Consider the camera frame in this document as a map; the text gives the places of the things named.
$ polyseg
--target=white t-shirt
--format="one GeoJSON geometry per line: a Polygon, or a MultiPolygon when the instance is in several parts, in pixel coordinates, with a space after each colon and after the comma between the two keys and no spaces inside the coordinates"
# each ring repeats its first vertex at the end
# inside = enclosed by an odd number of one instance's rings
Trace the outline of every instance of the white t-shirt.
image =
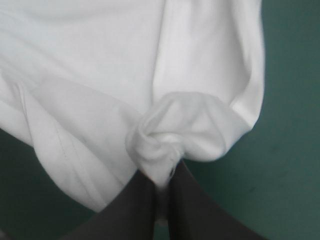
{"type": "Polygon", "coordinates": [[[137,167],[223,156],[258,119],[261,0],[0,0],[0,128],[100,211],[137,167]]]}

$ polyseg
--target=green surface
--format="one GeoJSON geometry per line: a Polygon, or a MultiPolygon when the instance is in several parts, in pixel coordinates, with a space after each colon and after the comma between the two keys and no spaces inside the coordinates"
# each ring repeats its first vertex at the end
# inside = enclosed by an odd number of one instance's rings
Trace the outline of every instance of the green surface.
{"type": "MultiPolygon", "coordinates": [[[[320,1],[265,0],[260,119],[221,160],[187,162],[204,190],[271,240],[320,239],[320,1]]],[[[33,150],[0,131],[0,228],[55,240],[93,212],[64,195],[33,150]]],[[[157,226],[155,240],[168,240],[157,226]]]]}

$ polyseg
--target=teal wall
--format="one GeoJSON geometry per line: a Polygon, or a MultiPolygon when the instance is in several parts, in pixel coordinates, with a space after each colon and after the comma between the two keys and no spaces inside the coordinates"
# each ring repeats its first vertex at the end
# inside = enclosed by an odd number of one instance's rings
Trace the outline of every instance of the teal wall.
{"type": "MultiPolygon", "coordinates": [[[[259,121],[223,158],[187,162],[204,190],[271,240],[320,239],[320,1],[265,0],[259,121]]],[[[33,150],[0,131],[0,228],[55,240],[93,212],[65,196],[33,150]]],[[[157,227],[156,240],[168,240],[157,227]]]]}

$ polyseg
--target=white shirt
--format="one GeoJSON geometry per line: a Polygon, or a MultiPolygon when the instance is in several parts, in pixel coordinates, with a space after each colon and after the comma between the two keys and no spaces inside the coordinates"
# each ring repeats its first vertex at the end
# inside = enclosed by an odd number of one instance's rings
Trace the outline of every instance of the white shirt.
{"type": "Polygon", "coordinates": [[[261,0],[0,0],[0,128],[100,211],[137,167],[158,187],[252,129],[261,0]]]}

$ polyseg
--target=shirt sleeve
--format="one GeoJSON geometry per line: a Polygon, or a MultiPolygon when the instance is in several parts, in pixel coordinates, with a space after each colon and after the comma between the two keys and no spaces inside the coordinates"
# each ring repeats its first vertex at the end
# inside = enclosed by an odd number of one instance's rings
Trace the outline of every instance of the shirt sleeve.
{"type": "Polygon", "coordinates": [[[167,1],[160,36],[155,104],[126,147],[165,186],[181,158],[216,160],[256,123],[264,92],[261,1],[167,1]]]}

